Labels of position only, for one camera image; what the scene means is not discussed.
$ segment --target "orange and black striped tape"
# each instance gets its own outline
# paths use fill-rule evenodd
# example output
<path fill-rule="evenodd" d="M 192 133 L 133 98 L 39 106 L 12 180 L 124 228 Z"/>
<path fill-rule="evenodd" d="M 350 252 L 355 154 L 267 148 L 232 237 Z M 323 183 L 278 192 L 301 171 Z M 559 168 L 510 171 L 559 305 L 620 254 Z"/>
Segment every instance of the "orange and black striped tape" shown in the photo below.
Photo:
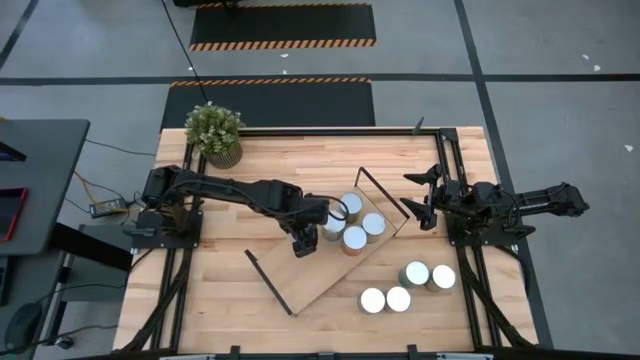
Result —
<path fill-rule="evenodd" d="M 368 47 L 368 46 L 375 45 L 375 43 L 376 43 L 375 39 L 239 41 L 239 42 L 192 44 L 189 47 L 189 50 L 191 51 L 228 51 L 228 50 Z"/>
<path fill-rule="evenodd" d="M 207 80 L 207 81 L 175 81 L 173 86 L 215 86 L 215 85 L 267 85 L 267 84 L 311 84 L 371 82 L 369 78 L 277 78 L 277 79 L 242 79 L 242 80 Z"/>
<path fill-rule="evenodd" d="M 358 6 L 358 5 L 369 5 L 367 3 L 320 3 L 320 4 L 246 4 L 246 5 L 237 5 L 239 8 L 254 8 L 254 7 L 294 7 L 294 6 Z M 214 4 L 203 4 L 199 5 L 198 9 L 204 8 L 213 8 L 213 7 L 223 7 L 222 3 L 214 3 Z"/>

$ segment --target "can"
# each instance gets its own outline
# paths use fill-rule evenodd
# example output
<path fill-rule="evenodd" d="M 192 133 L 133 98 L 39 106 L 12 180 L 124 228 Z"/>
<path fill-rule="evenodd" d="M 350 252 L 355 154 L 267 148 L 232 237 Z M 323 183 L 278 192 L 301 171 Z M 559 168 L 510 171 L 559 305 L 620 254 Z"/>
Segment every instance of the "can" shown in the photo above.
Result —
<path fill-rule="evenodd" d="M 337 210 L 331 210 L 331 214 L 339 219 L 344 218 L 344 215 Z M 338 220 L 333 216 L 329 215 L 329 220 L 327 220 L 326 224 L 322 225 L 320 231 L 325 240 L 336 242 L 342 237 L 346 223 L 344 220 Z"/>
<path fill-rule="evenodd" d="M 405 312 L 411 305 L 411 295 L 407 289 L 396 286 L 387 291 L 387 311 Z"/>
<path fill-rule="evenodd" d="M 349 226 L 342 235 L 342 251 L 349 256 L 358 256 L 367 244 L 367 233 L 360 226 Z"/>
<path fill-rule="evenodd" d="M 367 214 L 362 220 L 362 228 L 367 233 L 367 242 L 373 244 L 378 241 L 386 226 L 386 221 L 382 215 L 377 213 Z"/>
<path fill-rule="evenodd" d="M 377 314 L 384 309 L 386 302 L 382 291 L 376 288 L 368 288 L 360 294 L 358 307 L 365 314 Z"/>
<path fill-rule="evenodd" d="M 438 265 L 431 272 L 425 287 L 431 292 L 451 289 L 456 283 L 456 273 L 447 265 Z"/>
<path fill-rule="evenodd" d="M 360 216 L 360 211 L 362 210 L 362 199 L 360 199 L 360 196 L 355 193 L 346 193 L 342 195 L 342 199 L 340 200 L 347 205 L 347 209 L 349 210 L 347 222 L 350 224 L 356 222 Z M 342 209 L 343 212 L 345 211 L 342 204 L 340 204 L 340 209 Z"/>
<path fill-rule="evenodd" d="M 407 289 L 424 286 L 429 281 L 429 268 L 420 261 L 412 261 L 400 269 L 398 281 Z"/>

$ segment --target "red object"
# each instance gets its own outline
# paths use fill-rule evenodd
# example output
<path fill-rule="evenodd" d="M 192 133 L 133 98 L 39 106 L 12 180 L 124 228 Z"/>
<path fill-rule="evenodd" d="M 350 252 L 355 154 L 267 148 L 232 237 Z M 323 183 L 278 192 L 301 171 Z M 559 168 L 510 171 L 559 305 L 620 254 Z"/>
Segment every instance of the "red object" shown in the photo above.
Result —
<path fill-rule="evenodd" d="M 15 192 L 16 194 L 17 193 L 20 194 L 20 203 L 18 204 L 18 209 L 16 209 L 15 214 L 13 214 L 13 217 L 11 218 L 11 224 L 9 225 L 9 231 L 7 231 L 6 235 L 4 236 L 4 239 L 0 239 L 0 242 L 7 242 L 7 241 L 11 240 L 11 235 L 15 231 L 16 224 L 18 223 L 18 218 L 20 217 L 20 212 L 22 211 L 22 208 L 24 207 L 24 202 L 27 200 L 28 191 L 25 188 L 22 188 L 22 189 L 2 189 L 2 190 L 0 190 L 0 196 L 2 196 L 3 193 L 11 194 L 12 192 Z"/>

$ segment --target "plant pot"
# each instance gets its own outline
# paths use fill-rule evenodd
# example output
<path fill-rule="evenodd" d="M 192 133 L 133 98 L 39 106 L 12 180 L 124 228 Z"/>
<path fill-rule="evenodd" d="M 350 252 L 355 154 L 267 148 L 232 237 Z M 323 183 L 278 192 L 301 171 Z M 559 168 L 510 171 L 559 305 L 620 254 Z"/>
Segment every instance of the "plant pot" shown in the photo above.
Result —
<path fill-rule="evenodd" d="M 240 145 L 240 141 L 236 141 L 226 153 L 204 154 L 204 157 L 215 168 L 230 169 L 242 159 L 242 145 Z"/>

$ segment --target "black floor mat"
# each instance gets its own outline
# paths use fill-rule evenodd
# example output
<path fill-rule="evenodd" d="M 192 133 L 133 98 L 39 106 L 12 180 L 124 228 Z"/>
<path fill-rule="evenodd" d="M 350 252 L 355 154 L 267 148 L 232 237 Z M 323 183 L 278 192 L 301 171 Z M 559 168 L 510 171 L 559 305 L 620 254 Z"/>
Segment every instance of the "black floor mat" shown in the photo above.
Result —
<path fill-rule="evenodd" d="M 201 5 L 192 51 L 373 46 L 373 10 L 367 4 Z"/>
<path fill-rule="evenodd" d="M 207 98 L 242 113 L 249 127 L 375 126 L 366 78 L 262 78 L 202 81 Z M 169 89 L 162 128 L 184 128 L 205 100 L 197 81 Z"/>

